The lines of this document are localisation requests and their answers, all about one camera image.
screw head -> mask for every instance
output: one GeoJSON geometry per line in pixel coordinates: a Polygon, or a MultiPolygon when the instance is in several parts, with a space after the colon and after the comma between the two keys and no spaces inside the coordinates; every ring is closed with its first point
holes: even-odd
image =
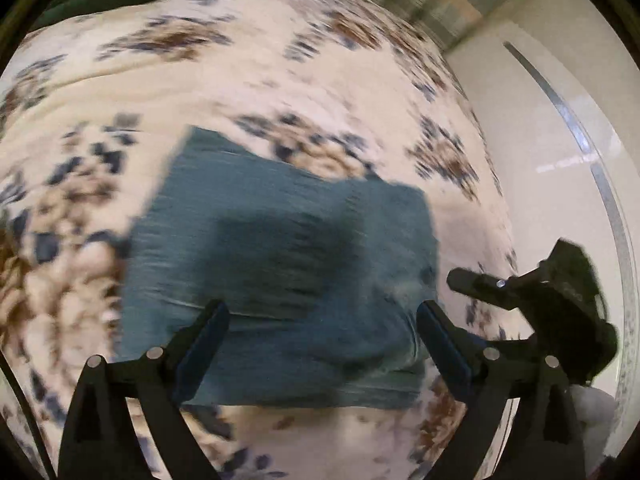
{"type": "Polygon", "coordinates": [[[97,368],[101,362],[102,362],[101,355],[92,355],[86,360],[86,363],[89,368],[97,368]]]}
{"type": "Polygon", "coordinates": [[[555,355],[546,356],[545,363],[549,368],[558,368],[560,366],[560,361],[555,355]]]}
{"type": "Polygon", "coordinates": [[[149,359],[159,359],[162,357],[163,353],[164,349],[161,346],[154,346],[153,348],[150,348],[146,351],[146,356],[149,359]]]}
{"type": "Polygon", "coordinates": [[[482,350],[482,355],[489,359],[489,361],[497,361],[500,358],[500,351],[497,348],[488,346],[482,350]]]}

blue towel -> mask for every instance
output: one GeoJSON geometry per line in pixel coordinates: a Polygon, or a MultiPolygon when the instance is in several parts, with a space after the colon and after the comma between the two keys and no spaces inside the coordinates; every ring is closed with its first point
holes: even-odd
{"type": "Polygon", "coordinates": [[[193,128],[132,231],[118,354],[165,343],[222,298],[230,330],[193,404],[406,408],[436,269],[420,190],[327,182],[193,128]]]}

bedspread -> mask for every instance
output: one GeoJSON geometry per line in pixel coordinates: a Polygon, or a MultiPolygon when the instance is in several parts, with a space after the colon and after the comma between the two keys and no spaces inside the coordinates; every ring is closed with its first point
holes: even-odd
{"type": "MultiPolygon", "coordinates": [[[[514,273],[508,212],[438,49],[369,0],[161,0],[71,18],[25,39],[0,95],[1,345],[54,464],[85,360],[115,357],[132,225],[191,125],[322,178],[375,174],[422,190],[450,318],[487,338],[525,330],[518,314],[446,286],[457,266],[514,273]]],[[[425,368],[404,411],[195,406],[184,416],[225,479],[414,480],[464,413],[425,368]]],[[[33,454],[24,417],[0,398],[33,454]]],[[[167,478],[139,406],[130,410],[154,475],[167,478]]]]}

white wall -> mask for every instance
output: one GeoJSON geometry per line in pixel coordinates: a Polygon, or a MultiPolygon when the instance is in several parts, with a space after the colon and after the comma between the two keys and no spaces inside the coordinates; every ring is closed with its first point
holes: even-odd
{"type": "Polygon", "coordinates": [[[508,17],[542,43],[582,84],[640,168],[640,70],[589,0],[508,0],[508,17]]]}

black bracket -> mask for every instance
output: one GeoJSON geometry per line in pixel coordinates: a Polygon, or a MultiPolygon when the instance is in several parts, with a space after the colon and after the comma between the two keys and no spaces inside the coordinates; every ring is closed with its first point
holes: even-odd
{"type": "Polygon", "coordinates": [[[584,449],[570,384],[590,381],[618,343],[582,249],[559,240],[548,259],[501,280],[454,269],[447,284],[477,300],[519,308],[534,329],[527,340],[486,341],[455,327],[434,301],[417,312],[417,329],[466,414],[426,480],[472,480],[500,425],[519,398],[494,480],[584,480],[584,449]]]}
{"type": "Polygon", "coordinates": [[[220,480],[180,414],[228,329],[229,312],[210,302],[165,348],[107,363],[90,357],[71,400],[60,446],[60,479],[151,480],[127,409],[139,399],[158,452],[174,480],[220,480]]]}

